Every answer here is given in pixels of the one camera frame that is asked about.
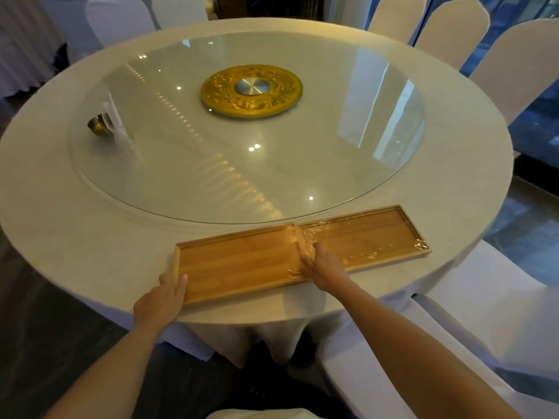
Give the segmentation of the person's right hand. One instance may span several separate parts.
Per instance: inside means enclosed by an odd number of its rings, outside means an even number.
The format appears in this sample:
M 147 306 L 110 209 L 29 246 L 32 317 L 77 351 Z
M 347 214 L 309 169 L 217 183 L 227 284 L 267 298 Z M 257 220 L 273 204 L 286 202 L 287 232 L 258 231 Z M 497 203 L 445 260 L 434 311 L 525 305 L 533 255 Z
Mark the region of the person's right hand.
M 338 259 L 331 253 L 327 253 L 329 254 L 327 267 L 323 269 L 304 269 L 302 266 L 302 271 L 320 290 L 337 297 L 343 290 L 349 288 L 352 281 Z

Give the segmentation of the person's left hand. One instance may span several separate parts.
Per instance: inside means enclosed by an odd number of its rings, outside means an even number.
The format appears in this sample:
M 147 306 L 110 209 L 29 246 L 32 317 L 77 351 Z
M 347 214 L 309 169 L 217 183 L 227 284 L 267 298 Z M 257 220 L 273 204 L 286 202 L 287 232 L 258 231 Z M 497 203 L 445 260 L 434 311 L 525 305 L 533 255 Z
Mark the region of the person's left hand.
M 134 330 L 159 335 L 180 314 L 185 298 L 175 296 L 177 279 L 159 276 L 159 284 L 145 293 L 133 306 Z

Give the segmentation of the plastic-wrapped wooden tray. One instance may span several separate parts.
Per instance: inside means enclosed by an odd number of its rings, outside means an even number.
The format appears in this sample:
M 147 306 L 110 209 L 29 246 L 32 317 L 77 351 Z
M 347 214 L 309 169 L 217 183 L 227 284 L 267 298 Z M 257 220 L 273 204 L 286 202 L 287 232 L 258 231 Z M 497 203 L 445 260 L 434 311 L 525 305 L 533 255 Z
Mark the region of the plastic-wrapped wooden tray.
M 432 252 L 400 205 L 319 219 L 295 226 L 300 250 L 323 244 L 346 271 L 423 257 Z

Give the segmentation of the bare wooden tray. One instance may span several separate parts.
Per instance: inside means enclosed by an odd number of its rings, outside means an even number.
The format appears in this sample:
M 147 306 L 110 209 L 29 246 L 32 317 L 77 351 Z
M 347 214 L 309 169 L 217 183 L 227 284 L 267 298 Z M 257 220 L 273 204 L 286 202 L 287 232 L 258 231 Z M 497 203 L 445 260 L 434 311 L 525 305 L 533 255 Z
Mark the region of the bare wooden tray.
M 188 276 L 185 305 L 216 302 L 305 281 L 309 251 L 295 223 L 256 228 L 176 244 L 173 274 Z

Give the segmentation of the person's right forearm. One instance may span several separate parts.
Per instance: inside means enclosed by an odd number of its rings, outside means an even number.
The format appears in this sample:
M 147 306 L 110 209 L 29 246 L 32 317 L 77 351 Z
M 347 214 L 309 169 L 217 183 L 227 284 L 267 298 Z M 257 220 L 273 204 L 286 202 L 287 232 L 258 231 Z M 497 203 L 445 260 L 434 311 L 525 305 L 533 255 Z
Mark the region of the person's right forearm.
M 348 311 L 418 419 L 521 419 L 438 340 L 351 280 L 333 281 L 325 289 Z

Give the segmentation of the person's left forearm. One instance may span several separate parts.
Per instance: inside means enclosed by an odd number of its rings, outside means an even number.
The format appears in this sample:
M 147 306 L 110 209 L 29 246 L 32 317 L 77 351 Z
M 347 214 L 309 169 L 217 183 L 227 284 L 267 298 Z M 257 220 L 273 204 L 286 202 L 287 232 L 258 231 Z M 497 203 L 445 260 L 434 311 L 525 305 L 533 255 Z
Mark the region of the person's left forearm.
M 89 367 L 44 419 L 131 419 L 157 339 L 168 326 L 135 324 Z

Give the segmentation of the round glass turntable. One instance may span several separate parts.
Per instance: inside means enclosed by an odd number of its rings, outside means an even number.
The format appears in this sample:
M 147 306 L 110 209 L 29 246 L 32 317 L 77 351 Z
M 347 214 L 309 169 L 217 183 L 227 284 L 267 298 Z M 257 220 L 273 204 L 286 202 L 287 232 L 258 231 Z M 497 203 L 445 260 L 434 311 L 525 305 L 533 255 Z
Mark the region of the round glass turntable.
M 239 65 L 303 83 L 290 110 L 236 119 L 201 86 Z M 87 123 L 111 92 L 131 141 Z M 361 197 L 415 154 L 425 128 L 416 84 L 373 48 L 294 32 L 238 32 L 166 44 L 108 72 L 68 131 L 74 165 L 115 199 L 156 215 L 244 225 L 294 219 Z

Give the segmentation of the white covered chair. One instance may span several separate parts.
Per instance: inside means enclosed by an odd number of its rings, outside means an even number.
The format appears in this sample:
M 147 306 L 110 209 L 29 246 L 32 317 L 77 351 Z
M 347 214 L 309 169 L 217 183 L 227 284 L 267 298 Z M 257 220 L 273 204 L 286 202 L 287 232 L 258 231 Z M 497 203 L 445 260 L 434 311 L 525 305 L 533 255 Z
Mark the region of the white covered chair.
M 151 7 L 161 29 L 208 21 L 204 0 L 151 0 Z
M 559 79 L 559 18 L 509 28 L 470 75 L 510 125 Z
M 380 0 L 367 31 L 408 45 L 426 5 L 427 0 Z
M 459 71 L 485 37 L 490 15 L 479 0 L 452 0 L 430 15 L 414 47 Z
M 559 285 L 485 241 L 415 301 L 486 365 L 559 382 Z
M 103 48 L 156 31 L 142 0 L 87 0 L 85 13 Z
M 429 333 L 489 384 L 522 417 L 536 419 L 533 407 L 518 398 L 502 379 L 444 330 L 414 300 L 402 315 Z M 359 419 L 417 419 L 381 368 L 364 336 L 353 321 L 319 345 L 318 359 L 335 390 Z

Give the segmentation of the person's dark trousers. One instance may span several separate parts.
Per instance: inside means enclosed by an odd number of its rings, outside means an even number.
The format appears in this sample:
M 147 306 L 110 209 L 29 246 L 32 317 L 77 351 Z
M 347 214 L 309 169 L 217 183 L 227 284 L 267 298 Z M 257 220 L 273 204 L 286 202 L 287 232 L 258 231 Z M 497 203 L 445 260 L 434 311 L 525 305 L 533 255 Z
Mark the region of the person's dark trousers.
M 291 377 L 286 365 L 274 362 L 268 346 L 260 341 L 249 352 L 234 393 L 223 402 L 226 409 L 271 411 L 305 409 L 322 419 L 346 419 L 346 408 L 321 389 Z

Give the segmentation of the person's white shirt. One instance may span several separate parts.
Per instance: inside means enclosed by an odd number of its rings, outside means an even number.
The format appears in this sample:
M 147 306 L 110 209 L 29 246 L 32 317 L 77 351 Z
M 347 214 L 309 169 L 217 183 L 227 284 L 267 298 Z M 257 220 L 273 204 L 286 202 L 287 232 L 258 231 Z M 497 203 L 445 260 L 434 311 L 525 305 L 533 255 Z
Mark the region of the person's white shirt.
M 322 419 L 307 409 L 221 409 L 206 419 Z

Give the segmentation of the golden turntable base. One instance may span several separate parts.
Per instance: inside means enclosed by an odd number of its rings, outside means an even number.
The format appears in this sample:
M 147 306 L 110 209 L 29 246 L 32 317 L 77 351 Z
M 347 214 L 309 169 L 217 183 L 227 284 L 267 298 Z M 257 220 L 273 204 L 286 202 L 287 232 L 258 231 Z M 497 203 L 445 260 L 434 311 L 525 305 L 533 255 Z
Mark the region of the golden turntable base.
M 201 86 L 201 101 L 209 111 L 236 119 L 277 116 L 295 107 L 302 96 L 301 79 L 272 65 L 220 70 Z

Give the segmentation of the brass holder with white napkin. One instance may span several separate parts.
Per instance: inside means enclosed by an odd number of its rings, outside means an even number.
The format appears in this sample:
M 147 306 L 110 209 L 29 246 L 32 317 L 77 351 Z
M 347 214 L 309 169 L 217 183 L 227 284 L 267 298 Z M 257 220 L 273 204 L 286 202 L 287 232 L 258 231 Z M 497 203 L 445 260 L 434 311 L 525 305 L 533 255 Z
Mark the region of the brass holder with white napkin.
M 101 114 L 88 121 L 89 130 L 96 136 L 118 141 L 131 141 L 110 91 L 108 92 L 108 100 L 102 103 L 102 108 Z

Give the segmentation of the table with white skirted cloth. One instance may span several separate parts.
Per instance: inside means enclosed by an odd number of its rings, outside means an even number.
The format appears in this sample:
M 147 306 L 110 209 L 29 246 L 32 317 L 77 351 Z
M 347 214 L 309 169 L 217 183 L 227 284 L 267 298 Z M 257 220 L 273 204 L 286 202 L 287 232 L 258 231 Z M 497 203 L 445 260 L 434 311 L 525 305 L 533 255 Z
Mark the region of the table with white skirted cloth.
M 65 42 L 42 0 L 0 0 L 0 98 L 54 77 Z

